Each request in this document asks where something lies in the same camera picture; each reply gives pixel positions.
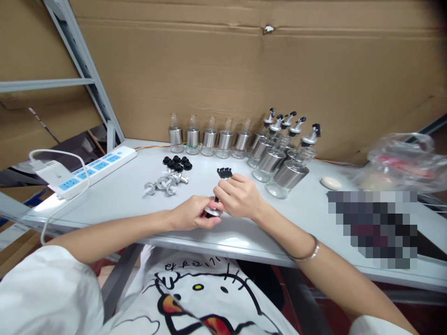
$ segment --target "cartoon cat face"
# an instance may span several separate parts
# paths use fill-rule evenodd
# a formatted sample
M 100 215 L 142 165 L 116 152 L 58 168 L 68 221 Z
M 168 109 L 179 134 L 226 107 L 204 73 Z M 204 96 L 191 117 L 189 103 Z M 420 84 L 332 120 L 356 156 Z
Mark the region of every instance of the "cartoon cat face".
M 162 272 L 157 277 L 157 288 L 162 294 L 158 310 L 172 334 L 190 334 L 203 324 L 216 334 L 230 334 L 246 327 L 278 332 L 262 313 L 247 279 L 229 273 L 180 276 Z M 236 296 L 242 304 L 233 303 Z

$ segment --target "silver bracelet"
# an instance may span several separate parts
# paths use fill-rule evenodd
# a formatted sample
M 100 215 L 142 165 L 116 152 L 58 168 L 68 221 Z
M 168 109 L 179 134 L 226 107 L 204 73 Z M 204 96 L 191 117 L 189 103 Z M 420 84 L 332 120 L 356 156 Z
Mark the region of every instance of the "silver bracelet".
M 306 258 L 295 258 L 291 254 L 289 254 L 290 258 L 292 258 L 294 261 L 310 261 L 318 254 L 318 251 L 320 250 L 320 241 L 318 241 L 318 239 L 314 235 L 312 234 L 309 235 L 312 236 L 313 239 L 315 240 L 315 250 L 313 251 L 313 254 Z

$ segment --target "white cable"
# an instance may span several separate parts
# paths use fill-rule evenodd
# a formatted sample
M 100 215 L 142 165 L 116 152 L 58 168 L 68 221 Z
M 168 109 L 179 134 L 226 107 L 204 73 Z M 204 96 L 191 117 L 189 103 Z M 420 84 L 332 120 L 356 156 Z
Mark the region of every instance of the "white cable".
M 435 204 L 426 204 L 425 202 L 420 202 L 419 203 L 423 204 L 423 205 L 427 205 L 427 206 L 435 206 L 435 207 L 447 207 L 447 205 L 435 205 Z
M 426 196 L 427 198 L 432 198 L 432 199 L 438 200 L 438 198 L 435 198 L 434 196 L 431 196 L 431 195 L 422 194 L 422 193 L 418 193 L 418 195 L 422 195 L 422 196 Z
M 60 207 L 59 209 L 57 209 L 53 214 L 51 214 L 46 220 L 45 223 L 43 224 L 43 229 L 42 229 L 42 233 L 41 233 L 41 244 L 45 245 L 45 231 L 47 229 L 48 223 L 50 222 L 51 218 L 53 216 L 55 216 L 58 212 L 60 212 L 62 209 L 64 209 L 69 203 L 72 203 L 74 200 L 76 200 L 77 198 L 79 198 L 85 191 L 88 190 L 88 188 L 90 187 L 90 175 L 87 172 L 87 168 L 85 166 L 84 160 L 76 155 L 76 154 L 72 154 L 72 153 L 68 153 L 65 151 L 59 151 L 59 150 L 51 150 L 51 149 L 37 149 L 37 150 L 33 150 L 29 153 L 29 160 L 31 162 L 36 161 L 36 159 L 34 158 L 34 154 L 39 153 L 39 152 L 53 152 L 53 153 L 58 153 L 58 154 L 67 154 L 73 157 L 76 157 L 77 159 L 79 159 L 81 161 L 82 167 L 84 168 L 85 174 L 87 176 L 87 186 L 85 187 L 85 189 L 83 189 L 81 191 L 81 193 L 79 193 L 77 196 L 75 196 L 73 199 L 70 199 L 70 201 L 65 200 L 65 205 Z

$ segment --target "pixelated area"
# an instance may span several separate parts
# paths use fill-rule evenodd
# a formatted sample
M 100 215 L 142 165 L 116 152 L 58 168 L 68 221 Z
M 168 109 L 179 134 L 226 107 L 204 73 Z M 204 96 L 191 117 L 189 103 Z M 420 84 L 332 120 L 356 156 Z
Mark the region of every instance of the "pixelated area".
M 328 192 L 329 214 L 380 269 L 417 267 L 417 192 Z

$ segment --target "cartoon print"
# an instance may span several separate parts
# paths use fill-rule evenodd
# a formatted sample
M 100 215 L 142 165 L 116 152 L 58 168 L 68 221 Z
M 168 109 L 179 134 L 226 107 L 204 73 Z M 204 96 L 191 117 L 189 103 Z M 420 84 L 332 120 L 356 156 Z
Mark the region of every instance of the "cartoon print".
M 159 321 L 152 321 L 147 316 L 124 320 L 118 323 L 109 334 L 147 334 L 154 335 L 160 328 Z
M 141 293 L 142 296 L 151 297 L 148 302 L 151 305 L 156 304 L 160 318 L 153 321 L 140 316 L 124 320 L 113 327 L 112 333 L 135 330 L 130 324 L 137 323 L 138 329 L 142 330 L 141 334 L 150 335 L 157 332 L 165 334 L 167 330 L 172 335 L 195 334 L 196 331 L 202 333 L 204 327 L 213 335 L 239 334 L 245 329 L 256 334 L 282 335 L 274 322 L 261 310 L 247 284 L 249 278 L 238 276 L 239 269 L 234 274 L 230 273 L 230 262 L 225 260 L 212 257 L 206 262 L 188 260 L 165 264 L 165 271 L 156 273 L 155 278 L 146 284 Z M 188 269 L 187 266 L 211 269 L 219 263 L 227 263 L 226 272 L 180 274 L 174 271 L 185 267 Z M 153 297 L 157 293 L 160 297 L 154 301 Z M 238 303 L 232 303 L 234 297 L 237 297 Z M 135 312 L 136 315 L 147 314 L 147 310 L 139 309 Z
M 238 272 L 230 274 L 229 266 L 228 263 L 227 272 L 223 274 L 156 274 L 155 287 L 161 295 L 158 311 L 164 316 L 171 334 L 187 335 L 204 326 L 215 335 L 239 334 L 246 327 L 257 327 L 268 334 L 280 334 L 275 324 L 261 311 L 247 284 L 248 278 L 243 280 L 237 275 Z M 219 302 L 228 301 L 231 296 L 242 298 L 244 306 L 235 305 L 231 310 L 221 310 Z M 246 320 L 245 315 L 253 315 L 252 320 Z

